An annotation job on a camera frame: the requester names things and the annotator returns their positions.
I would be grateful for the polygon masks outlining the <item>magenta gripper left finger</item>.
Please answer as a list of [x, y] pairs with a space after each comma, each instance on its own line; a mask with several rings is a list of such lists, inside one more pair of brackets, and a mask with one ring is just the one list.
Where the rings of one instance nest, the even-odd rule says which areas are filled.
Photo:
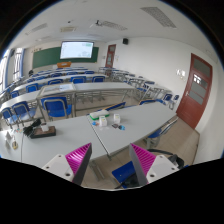
[[57, 154], [42, 169], [76, 185], [80, 185], [83, 181], [91, 154], [92, 144], [88, 143], [66, 155]]

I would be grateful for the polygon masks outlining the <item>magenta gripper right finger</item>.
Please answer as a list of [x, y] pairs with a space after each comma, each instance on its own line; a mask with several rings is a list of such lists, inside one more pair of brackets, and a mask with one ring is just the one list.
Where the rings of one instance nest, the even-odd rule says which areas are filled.
[[178, 171], [178, 168], [164, 155], [154, 155], [133, 143], [129, 145], [129, 155], [141, 186]]

